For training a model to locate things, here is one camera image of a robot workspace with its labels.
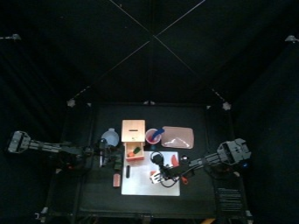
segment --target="black wall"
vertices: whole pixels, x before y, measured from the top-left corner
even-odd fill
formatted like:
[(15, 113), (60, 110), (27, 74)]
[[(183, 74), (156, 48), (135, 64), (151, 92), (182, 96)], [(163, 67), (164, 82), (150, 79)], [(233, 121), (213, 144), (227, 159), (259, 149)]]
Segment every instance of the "black wall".
[(238, 98), (238, 137), (247, 139), (253, 165), (247, 196), (259, 223), (298, 223), (299, 45), (290, 44)]

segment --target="wooden box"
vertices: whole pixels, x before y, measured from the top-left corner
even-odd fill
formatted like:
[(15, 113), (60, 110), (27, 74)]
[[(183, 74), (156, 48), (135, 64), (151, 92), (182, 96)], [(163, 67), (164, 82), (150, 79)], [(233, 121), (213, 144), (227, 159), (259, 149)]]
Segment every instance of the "wooden box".
[(122, 142), (126, 146), (126, 161), (143, 160), (146, 158), (146, 120), (123, 120)]

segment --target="black curtain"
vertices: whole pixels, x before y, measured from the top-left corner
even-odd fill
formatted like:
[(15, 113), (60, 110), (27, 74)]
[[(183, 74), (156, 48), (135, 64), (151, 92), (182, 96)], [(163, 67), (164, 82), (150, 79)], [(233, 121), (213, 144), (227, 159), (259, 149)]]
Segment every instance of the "black curtain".
[(253, 165), (247, 197), (259, 223), (298, 223), (299, 44), (290, 43), (234, 107)]
[[(2, 28), (2, 33), (14, 33)], [(34, 223), (34, 213), (44, 207), (52, 175), (48, 155), (32, 151), (6, 154), (10, 136), (23, 130), (35, 140), (59, 142), (67, 108), (36, 66), (36, 58), (19, 43), (0, 40), (0, 223)]]

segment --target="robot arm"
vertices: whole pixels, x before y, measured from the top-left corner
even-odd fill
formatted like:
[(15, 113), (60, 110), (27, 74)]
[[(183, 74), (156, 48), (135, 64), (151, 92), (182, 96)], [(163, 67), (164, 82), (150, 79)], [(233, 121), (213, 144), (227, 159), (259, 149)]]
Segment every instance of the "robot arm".
[(8, 142), (8, 152), (11, 153), (23, 153), (27, 150), (38, 151), (50, 151), (50, 152), (68, 152), (70, 154), (82, 155), (82, 148), (70, 147), (66, 144), (58, 143), (44, 143), (36, 140), (32, 140), (28, 134), (23, 131), (16, 131), (12, 134), (12, 138)]
[(164, 166), (164, 159), (162, 153), (152, 157), (152, 162), (159, 165), (159, 172), (151, 176), (152, 183), (160, 183), (168, 179), (184, 177), (188, 172), (201, 169), (205, 165), (237, 165), (241, 161), (250, 159), (251, 152), (249, 150), (246, 141), (241, 138), (231, 142), (222, 143), (218, 152), (210, 154), (207, 157), (198, 158), (188, 161), (182, 158), (182, 163), (175, 167)]

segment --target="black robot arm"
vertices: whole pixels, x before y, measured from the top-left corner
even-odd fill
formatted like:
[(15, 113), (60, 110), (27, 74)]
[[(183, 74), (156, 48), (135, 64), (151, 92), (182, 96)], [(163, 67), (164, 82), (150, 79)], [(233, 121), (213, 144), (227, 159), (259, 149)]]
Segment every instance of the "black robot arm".
[(159, 172), (151, 176), (151, 180), (156, 184), (168, 179), (184, 177), (188, 172), (201, 169), (205, 165), (237, 165), (241, 161), (250, 159), (250, 156), (251, 152), (247, 143), (241, 138), (222, 143), (217, 153), (192, 161), (186, 160), (187, 162), (182, 159), (180, 164), (174, 167), (164, 166), (163, 154), (158, 153), (152, 158), (152, 162), (159, 165)]

